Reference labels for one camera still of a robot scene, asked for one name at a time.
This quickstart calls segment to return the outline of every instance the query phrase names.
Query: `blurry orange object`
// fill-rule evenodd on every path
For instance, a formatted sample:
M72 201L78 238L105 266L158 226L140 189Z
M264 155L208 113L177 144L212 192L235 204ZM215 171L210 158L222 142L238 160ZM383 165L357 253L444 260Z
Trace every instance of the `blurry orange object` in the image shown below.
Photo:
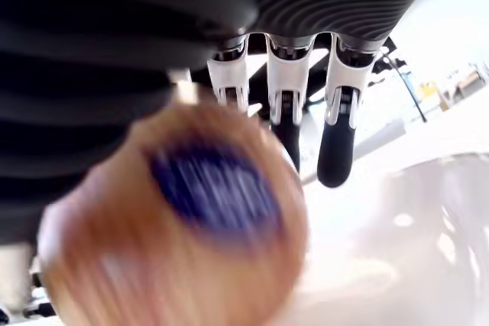
M193 157L182 168L178 154L184 157L194 146L205 147L199 148L204 157ZM260 221L248 225L237 218L236 209L230 209L231 221L221 218L227 215L222 206L236 208L240 195L247 195L246 185L233 191L239 169L210 171L211 180L229 175L218 177L228 184L220 186L222 194L209 193L198 180L185 186L189 192L205 192L202 205L212 206L205 201L221 196L219 220L209 224L194 218L199 203L190 210L193 204L186 202L183 214L178 212L178 201L188 195L174 195L171 190L182 187L181 177L172 175L205 160L214 147L234 152L218 167L243 160L246 169L256 169L256 177L246 171L235 178L262 179L263 187L256 190L270 189L277 213L272 207L262 210L257 201L239 210ZM156 177L151 160L167 164L171 177ZM202 172L193 179L208 179ZM212 217L214 209L204 209L201 216ZM174 105L134 126L121 151L47 209L39 257L44 284L67 326L259 326L292 289L306 235L300 181L268 130L230 108Z

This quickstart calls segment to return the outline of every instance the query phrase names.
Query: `white surface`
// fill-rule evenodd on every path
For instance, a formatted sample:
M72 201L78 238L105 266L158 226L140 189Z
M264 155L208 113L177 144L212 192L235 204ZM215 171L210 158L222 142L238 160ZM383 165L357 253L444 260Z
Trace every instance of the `white surface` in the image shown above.
M272 325L488 325L488 114L484 90L358 160L341 188L307 186L306 267ZM464 152L478 154L450 158Z

